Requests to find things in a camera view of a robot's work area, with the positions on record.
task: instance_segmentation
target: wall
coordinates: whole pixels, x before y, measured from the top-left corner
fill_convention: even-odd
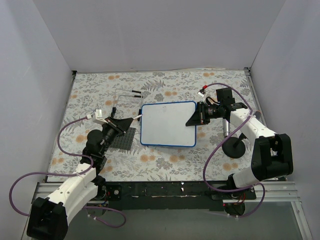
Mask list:
[[[250,67],[285,0],[33,0],[72,70]]]
[[[27,218],[12,210],[9,188],[25,173],[48,169],[72,72],[31,0],[0,0],[0,22],[0,233],[13,240]],[[18,183],[20,210],[29,212],[39,179]]]
[[[287,0],[251,69],[268,126],[291,137],[291,179],[314,239],[320,239],[319,23],[319,1]]]

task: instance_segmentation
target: floral tablecloth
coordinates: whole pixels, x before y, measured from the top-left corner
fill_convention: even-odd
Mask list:
[[[253,108],[256,107],[242,70],[88,73],[76,75],[63,124],[84,117],[94,109],[102,109],[105,118],[109,116],[118,99],[114,97],[116,88],[141,91],[144,103],[198,102],[201,97],[197,92],[202,86],[219,82],[236,88]],[[215,97],[217,88],[208,88],[211,97]],[[241,102],[236,93],[233,96]],[[139,98],[120,97],[115,118],[135,117],[139,108]],[[198,126],[197,143],[192,148],[143,146],[140,144],[140,122],[135,120],[131,127],[136,128],[131,150],[110,148],[106,153],[107,163],[100,175],[107,181],[201,181],[208,156],[223,140],[221,119],[212,119],[210,124]],[[61,135],[62,148],[70,153],[81,153],[87,134],[93,129],[101,129],[101,126],[91,120],[71,125]],[[227,157],[219,149],[208,165],[207,179],[226,180],[231,173],[248,167],[252,146],[247,140],[244,143],[246,153],[239,159]],[[56,146],[49,171],[72,173],[79,161],[79,157],[65,155]],[[65,179],[49,176],[47,181],[62,182]]]

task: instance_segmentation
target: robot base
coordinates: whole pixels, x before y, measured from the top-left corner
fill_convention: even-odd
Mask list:
[[[230,158],[241,158],[246,152],[246,146],[243,141],[237,137],[230,137],[223,145],[222,150]]]

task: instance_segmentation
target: whiteboard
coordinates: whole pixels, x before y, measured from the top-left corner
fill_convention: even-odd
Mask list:
[[[197,107],[194,101],[142,106],[140,142],[147,146],[194,147],[196,126],[186,126]]]

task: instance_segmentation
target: purple cable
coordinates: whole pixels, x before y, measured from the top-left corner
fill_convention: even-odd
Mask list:
[[[127,222],[127,217],[126,215],[122,212],[122,211],[119,211],[119,210],[116,210],[116,209],[113,209],[113,208],[109,208],[109,207],[104,207],[104,206],[84,206],[83,207],[84,209],[103,209],[103,210],[109,210],[109,211],[112,211],[112,212],[115,212],[115,213],[118,213],[118,214],[121,214],[122,217],[124,218],[124,221],[123,223],[121,223],[120,225],[113,225],[113,224],[110,224],[104,220],[102,220],[101,218],[97,217],[97,216],[92,216],[90,215],[90,217],[92,217],[93,219],[96,219],[98,220],[99,222],[111,227],[111,228],[114,228],[114,229],[117,229],[117,228],[120,228],[122,227],[123,225],[125,225],[125,223]]]
[[[204,164],[204,168],[203,168],[203,181],[204,183],[212,190],[215,190],[217,192],[221,192],[221,193],[234,193],[234,192],[239,192],[239,191],[243,191],[243,190],[246,190],[246,189],[249,189],[249,188],[252,188],[253,185],[250,185],[250,186],[245,186],[245,187],[241,187],[241,188],[237,188],[237,189],[233,189],[233,190],[223,190],[223,189],[218,189],[216,187],[213,187],[211,186],[208,181],[206,180],[206,170],[207,170],[207,167],[208,167],[208,164],[211,160],[211,158],[213,157],[213,155],[217,152],[217,150],[230,138],[232,137],[237,131],[239,131],[250,119],[252,113],[253,113],[253,109],[252,107],[249,105],[249,103],[245,100],[245,98],[240,94],[240,92],[238,92],[236,89],[234,89],[232,86],[229,86],[227,84],[224,84],[224,83],[211,83],[209,85],[207,85],[207,87],[210,87],[210,86],[213,86],[213,85],[223,85],[225,87],[228,87],[228,88],[231,88],[233,91],[235,91],[240,97],[241,99],[244,101],[244,103],[247,105],[247,107],[250,109],[250,115],[246,118],[246,120],[240,125],[238,126],[233,132],[231,132],[222,142],[220,142],[216,148],[212,151],[212,153],[210,154],[210,156],[208,157],[208,159],[206,160],[205,164]],[[259,202],[259,204],[256,206],[256,208],[245,214],[245,215],[242,215],[241,217],[246,217],[246,216],[249,216],[251,214],[253,214],[259,207],[260,205],[262,204],[264,198],[265,198],[265,194],[266,194],[266,191],[265,191],[265,187],[262,183],[257,183],[257,185],[261,185],[262,186],[262,189],[263,189],[263,196],[261,198],[261,201]]]
[[[64,151],[61,146],[60,146],[60,135],[62,133],[62,131],[64,129],[66,129],[66,127],[68,127],[69,125],[71,124],[74,124],[76,122],[79,122],[79,121],[82,121],[82,120],[85,120],[87,119],[87,117],[82,117],[80,119],[77,119],[77,120],[74,120],[74,121],[71,121],[69,122],[68,124],[66,124],[59,132],[58,134],[58,137],[57,137],[57,143],[58,143],[58,147],[59,149],[61,150],[61,152],[67,154],[67,155],[71,155],[71,156],[77,156],[77,157],[85,157],[85,158],[89,158],[90,161],[91,161],[91,164],[90,164],[90,167],[88,167],[86,170],[82,171],[82,172],[79,172],[78,175],[81,175],[81,174],[85,174],[86,172],[88,172],[94,165],[94,160],[90,157],[90,156],[87,156],[87,155],[83,155],[83,154],[75,154],[75,153],[69,153],[69,152],[66,152]],[[51,175],[51,176],[59,176],[59,177],[75,177],[77,176],[77,173],[72,173],[72,174],[64,174],[64,173],[54,173],[54,172],[45,172],[45,171],[34,171],[34,172],[29,172],[21,177],[19,177],[17,180],[14,181],[14,183],[12,184],[11,188],[10,188],[10,191],[9,191],[9,202],[10,202],[10,205],[11,207],[13,208],[13,210],[15,210],[18,214],[21,214],[23,216],[26,216],[26,217],[29,217],[30,215],[28,213],[25,213],[23,211],[20,211],[14,204],[13,202],[13,199],[12,199],[12,192],[14,190],[14,187],[17,185],[17,183],[21,180],[21,179],[24,179],[28,176],[31,176],[31,175]]]

